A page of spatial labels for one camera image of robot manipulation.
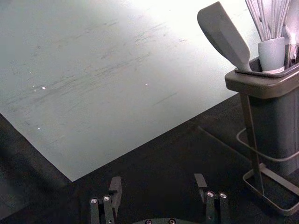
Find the gray utensil caddy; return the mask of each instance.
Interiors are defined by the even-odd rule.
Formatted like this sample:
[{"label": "gray utensil caddy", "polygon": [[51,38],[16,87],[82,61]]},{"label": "gray utensil caddy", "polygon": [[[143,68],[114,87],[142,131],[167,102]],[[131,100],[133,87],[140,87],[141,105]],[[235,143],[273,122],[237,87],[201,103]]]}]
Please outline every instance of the gray utensil caddy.
[{"label": "gray utensil caddy", "polygon": [[[299,168],[299,64],[278,74],[263,74],[258,58],[250,67],[253,72],[235,69],[225,76],[227,88],[240,93],[246,126],[242,131],[249,142],[244,144],[251,153],[253,169],[243,179],[266,203],[288,216],[299,210],[299,202],[288,209],[275,204],[264,193],[262,175],[299,196],[299,188],[281,177]],[[254,186],[248,182],[252,176]]]}]

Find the kitchen utensil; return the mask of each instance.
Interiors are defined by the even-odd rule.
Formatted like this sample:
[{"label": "kitchen utensil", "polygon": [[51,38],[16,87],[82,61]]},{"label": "kitchen utensil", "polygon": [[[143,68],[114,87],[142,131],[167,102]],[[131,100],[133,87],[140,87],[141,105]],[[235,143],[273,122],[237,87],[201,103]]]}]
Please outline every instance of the kitchen utensil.
[{"label": "kitchen utensil", "polygon": [[250,51],[220,2],[198,12],[197,21],[214,48],[241,70],[251,71]]}]

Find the gray spatula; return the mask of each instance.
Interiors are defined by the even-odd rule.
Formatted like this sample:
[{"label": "gray spatula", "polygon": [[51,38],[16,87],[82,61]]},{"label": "gray spatula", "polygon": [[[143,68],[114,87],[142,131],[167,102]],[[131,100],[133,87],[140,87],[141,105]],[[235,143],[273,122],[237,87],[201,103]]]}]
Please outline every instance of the gray spatula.
[{"label": "gray spatula", "polygon": [[197,21],[209,42],[220,54],[240,70],[251,71],[249,48],[220,2],[200,10]]}]

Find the black table surface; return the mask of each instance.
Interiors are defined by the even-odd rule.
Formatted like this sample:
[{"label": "black table surface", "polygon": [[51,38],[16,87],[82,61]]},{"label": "black table surface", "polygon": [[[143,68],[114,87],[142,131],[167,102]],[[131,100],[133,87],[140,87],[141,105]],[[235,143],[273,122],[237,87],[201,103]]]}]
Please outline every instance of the black table surface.
[{"label": "black table surface", "polygon": [[[231,124],[229,118],[222,117],[222,124],[215,122],[214,110],[218,110],[221,117],[227,115],[221,110],[233,105],[238,107],[238,104],[238,97],[234,96],[50,196],[42,196],[0,223],[89,223],[89,200],[104,196],[113,176],[120,176],[122,180],[117,223],[131,224],[161,217],[200,223],[205,217],[194,173],[204,175],[209,190],[228,194],[232,223],[299,223],[299,213],[280,216],[246,188],[242,176],[251,169],[250,160],[233,148],[229,140],[225,141],[229,134],[223,134],[225,137],[221,140],[221,134],[212,135],[212,131],[202,127],[206,120],[214,130],[225,130],[218,125]],[[227,124],[227,133],[243,128],[238,110],[234,109],[235,116],[229,116],[235,125]]]}]

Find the scuff mark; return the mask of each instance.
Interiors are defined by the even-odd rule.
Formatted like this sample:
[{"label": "scuff mark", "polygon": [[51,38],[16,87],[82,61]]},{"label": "scuff mark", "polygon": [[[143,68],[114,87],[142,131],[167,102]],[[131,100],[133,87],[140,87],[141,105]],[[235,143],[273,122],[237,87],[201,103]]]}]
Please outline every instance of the scuff mark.
[{"label": "scuff mark", "polygon": [[177,93],[178,93],[178,92],[175,92],[175,93],[169,95],[168,97],[165,97],[164,99],[162,99],[162,100],[156,102],[155,104],[153,104],[153,106],[155,106],[155,105],[157,105],[157,104],[159,104],[159,103],[162,103],[163,101],[169,99],[170,97],[173,97],[173,96],[176,95]]}]

